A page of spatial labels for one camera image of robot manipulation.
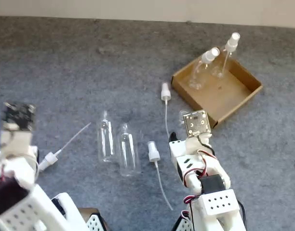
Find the red wire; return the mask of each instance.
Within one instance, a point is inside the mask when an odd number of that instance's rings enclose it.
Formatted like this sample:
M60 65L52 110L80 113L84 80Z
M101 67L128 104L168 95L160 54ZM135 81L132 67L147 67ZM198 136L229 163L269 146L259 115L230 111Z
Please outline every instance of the red wire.
M198 152L204 153L204 154L206 154L206 155L208 155L208 156L210 156L210 157L212 157L212 158L214 158L214 159L217 160L216 156L214 156L213 154L208 153L208 152L205 151L205 150L200 149L200 150L198 150Z
M2 169L1 169L1 181L5 181L4 168L5 168L5 165L2 165Z
M192 200L198 198L199 196L194 196L194 195L190 195L184 198L183 202L187 205L189 204Z
M186 188L188 188L188 187L187 187L187 185L186 185L185 177L186 177L186 175L187 175L188 173L190 173L190 172L192 172L192 171L195 171L195 170L203 170L203 172L200 173L200 175L198 176L198 179L200 179L200 178L206 173L206 161L205 161L204 157L202 157L202 159L203 159L203 162L204 162L204 164L205 164L204 169L202 169L202 168L192 168L192 169L188 170L188 171L184 174L184 177L183 177L183 183L184 183L184 186L185 186Z

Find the white plastic bracket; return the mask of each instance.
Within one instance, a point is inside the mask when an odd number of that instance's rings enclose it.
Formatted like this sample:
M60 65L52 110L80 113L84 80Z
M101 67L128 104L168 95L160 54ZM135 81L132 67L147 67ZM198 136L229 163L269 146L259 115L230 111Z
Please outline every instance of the white plastic bracket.
M74 230L39 185L32 189L27 198L0 215L0 229L29 231L39 220L47 230Z
M232 189L203 194L192 204L195 231L246 231Z
M106 231L103 227L98 215L92 214L86 223L90 231Z
M71 225L72 229L88 231L87 225L71 197L66 192L64 192L58 194L55 198L64 209L66 220Z
M189 222L188 220L181 219L180 223L178 224L177 228L174 231L193 231L192 223Z
M208 145L208 137L204 138L205 144ZM196 151L201 149L210 152L206 147L202 146L198 141L198 138L192 137L187 138L185 141L173 141L169 143L171 150L171 161L173 162L176 171L183 180L183 176L191 170L192 168L203 169L205 164L202 160L201 155ZM208 175L220 175L222 178L226 189L230 188L231 182L230 177L221 167L219 161L213 157L204 156L207 164ZM197 178L195 172L190 172L185 177L185 182L188 188L191 189L192 193L195 195L200 195L202 192L202 186L200 180Z

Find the spray pump cap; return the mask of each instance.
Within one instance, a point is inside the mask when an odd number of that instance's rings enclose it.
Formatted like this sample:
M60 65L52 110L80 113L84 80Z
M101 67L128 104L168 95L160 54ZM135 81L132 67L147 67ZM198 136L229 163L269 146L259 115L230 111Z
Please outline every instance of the spray pump cap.
M157 150L155 141L148 142L147 146L148 146L148 157L150 162L159 161L161 157Z
M161 100L163 101L169 101L171 99L171 93L169 90L169 84L168 83L162 83L161 85Z
M225 49L228 51L228 52L234 52L236 50L236 48L238 47L238 42L239 42L239 39L240 39L240 34L237 33L237 32L234 32L230 39L228 40L228 42L226 43L225 45Z
M210 64L218 55L219 49L217 47L213 47L212 49L210 49L202 55L201 60L205 64Z

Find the black wire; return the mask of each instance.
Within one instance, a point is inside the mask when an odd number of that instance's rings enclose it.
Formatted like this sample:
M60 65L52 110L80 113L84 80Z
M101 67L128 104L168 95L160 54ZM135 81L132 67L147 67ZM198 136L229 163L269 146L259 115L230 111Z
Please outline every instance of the black wire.
M216 156L216 155L215 155L215 151L214 151L214 149L211 148L209 145L206 145L206 144L202 143L201 140L200 140L200 137L199 137L199 136L198 136L198 140L199 140L200 144L201 144L203 147L206 147L206 148L210 149L211 152L212 152L212 154L213 154L214 156Z
M194 217L193 217L193 215L192 215L191 201L190 201L190 203L189 203L189 207L190 207L190 212L191 212L192 228L193 228L193 231L195 231L195 224L194 224Z
M247 220L246 220L246 212L245 212L245 208L244 208L244 205L238 200L238 203L239 203L239 206L241 207L241 210L242 210L242 215L243 215L243 223L244 223L244 226L245 226L245 229L247 231Z

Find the gray carpet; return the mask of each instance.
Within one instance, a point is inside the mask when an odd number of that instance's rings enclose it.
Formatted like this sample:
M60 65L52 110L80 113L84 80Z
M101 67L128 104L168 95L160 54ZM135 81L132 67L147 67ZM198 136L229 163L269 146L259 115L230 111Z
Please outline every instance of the gray carpet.
M204 50L241 34L239 61L264 89L211 139L244 203L249 231L295 231L295 29L192 23L0 17L0 112L5 100L37 106L41 158L93 122L38 183L97 207L113 231L169 231L188 194L169 158L160 84ZM142 174L122 178L96 159L96 125L107 109L136 132ZM189 106L173 91L170 130ZM157 142L165 204L146 143Z

